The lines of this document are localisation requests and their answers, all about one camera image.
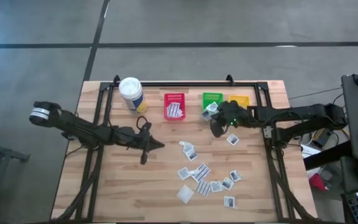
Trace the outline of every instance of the yellow container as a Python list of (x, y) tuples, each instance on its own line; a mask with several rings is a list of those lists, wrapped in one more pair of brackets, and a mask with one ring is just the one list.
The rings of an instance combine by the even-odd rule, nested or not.
[(232, 101), (232, 100), (236, 101), (244, 109), (247, 109), (247, 106), (249, 106), (249, 97), (248, 96), (229, 95), (229, 101)]

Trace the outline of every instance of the small packet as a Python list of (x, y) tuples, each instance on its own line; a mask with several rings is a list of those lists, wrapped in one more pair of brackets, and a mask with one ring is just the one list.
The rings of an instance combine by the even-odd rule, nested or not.
[(193, 161), (197, 158), (197, 153), (194, 150), (188, 151), (185, 154), (186, 154), (187, 159), (189, 159), (190, 161)]
[(190, 152), (190, 151), (194, 151), (194, 145), (192, 144), (185, 144), (183, 146), (183, 152), (184, 153), (187, 153), (187, 152)]
[(222, 182), (222, 187), (224, 187), (226, 190), (231, 190), (233, 188), (233, 185), (234, 185), (234, 182), (231, 179), (229, 179), (227, 177), (224, 178), (224, 180)]
[(201, 164), (198, 168), (197, 168), (197, 174), (192, 174), (191, 177), (197, 182), (199, 183), (201, 180), (204, 179), (204, 177), (206, 177), (209, 172), (211, 171), (208, 166), (206, 166), (205, 164)]
[(230, 145), (235, 146), (240, 141), (240, 139), (234, 134), (231, 134), (229, 137), (227, 137), (226, 141), (228, 141)]
[(182, 168), (181, 170), (178, 171), (178, 175), (181, 178), (181, 180), (185, 180), (187, 179), (191, 174), (189, 173), (189, 170), (187, 169), (187, 167)]
[(177, 194), (177, 197), (182, 200), (182, 202), (189, 202), (190, 198), (193, 196), (194, 191), (192, 191), (187, 185), (184, 185)]
[(210, 112), (215, 112), (217, 108), (218, 108), (218, 105), (215, 102), (211, 103), (210, 105), (208, 105), (206, 107), (206, 109)]
[(171, 103), (167, 109), (167, 116), (170, 118), (179, 118), (183, 115), (181, 109), (179, 109), (180, 103)]
[(212, 192), (221, 192), (223, 190), (222, 188), (222, 182), (219, 181), (211, 181), (211, 190)]
[(207, 197), (211, 191), (211, 184), (202, 180), (200, 183), (198, 183), (196, 191)]
[(189, 174), (190, 175), (197, 175), (198, 174), (198, 169), (195, 169), (195, 170), (189, 170)]
[(224, 206), (227, 208), (235, 208), (235, 198), (234, 197), (230, 197), (230, 196), (224, 196), (224, 202), (223, 202)]
[(186, 146), (187, 144), (191, 144), (190, 142), (184, 142), (184, 141), (180, 141), (179, 145), (181, 146)]
[(240, 174), (238, 173), (237, 170), (234, 170), (234, 171), (230, 172), (230, 178), (234, 182), (237, 182), (237, 181), (241, 180), (241, 176), (240, 176)]
[(209, 113), (208, 110), (204, 110), (202, 113), (201, 113), (201, 117), (204, 121), (209, 121), (211, 119), (211, 115)]

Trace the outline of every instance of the floor tile line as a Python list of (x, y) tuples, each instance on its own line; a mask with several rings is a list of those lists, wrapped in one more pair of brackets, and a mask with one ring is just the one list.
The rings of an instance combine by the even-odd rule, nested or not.
[(86, 68), (85, 68), (85, 73), (84, 73), (84, 77), (83, 77), (83, 82), (84, 82), (84, 81), (89, 81), (90, 78), (91, 78), (93, 63), (94, 63), (94, 59), (95, 59), (95, 57), (96, 57), (96, 52), (98, 51), (98, 44), (99, 44), (100, 37), (101, 37), (101, 34), (102, 34), (103, 24), (104, 24), (104, 20), (105, 20), (105, 18), (106, 18), (106, 14), (107, 14), (107, 10), (108, 10), (108, 7), (109, 7), (109, 3), (110, 3), (110, 0), (104, 0), (104, 1), (103, 1), (102, 10), (101, 10), (101, 12), (100, 12), (100, 17), (99, 17), (98, 26), (97, 26), (97, 28), (96, 28), (96, 32), (95, 32), (94, 38), (93, 38), (93, 43), (92, 43), (92, 47), (91, 47), (91, 52), (89, 53), (88, 62), (86, 63)]
[(175, 49), (206, 47), (358, 47), (358, 41), (348, 42), (150, 42), (100, 43), (100, 49)]
[(90, 43), (68, 44), (0, 44), (0, 49), (83, 49), (91, 48)]

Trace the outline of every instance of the table leg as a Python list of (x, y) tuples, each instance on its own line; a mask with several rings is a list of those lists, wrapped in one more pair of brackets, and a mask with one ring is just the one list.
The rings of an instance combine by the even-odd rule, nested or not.
[(334, 146), (330, 149), (321, 151), (315, 155), (303, 159), (306, 170), (311, 170), (316, 167), (328, 164), (330, 162), (338, 161), (342, 156), (352, 157), (351, 142), (347, 141)]

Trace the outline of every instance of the green container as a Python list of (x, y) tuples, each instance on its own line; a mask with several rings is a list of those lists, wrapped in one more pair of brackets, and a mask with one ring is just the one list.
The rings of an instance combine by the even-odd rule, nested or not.
[(223, 102), (223, 94), (222, 93), (203, 93), (203, 109), (206, 109), (208, 105), (215, 102), (216, 104), (220, 104)]

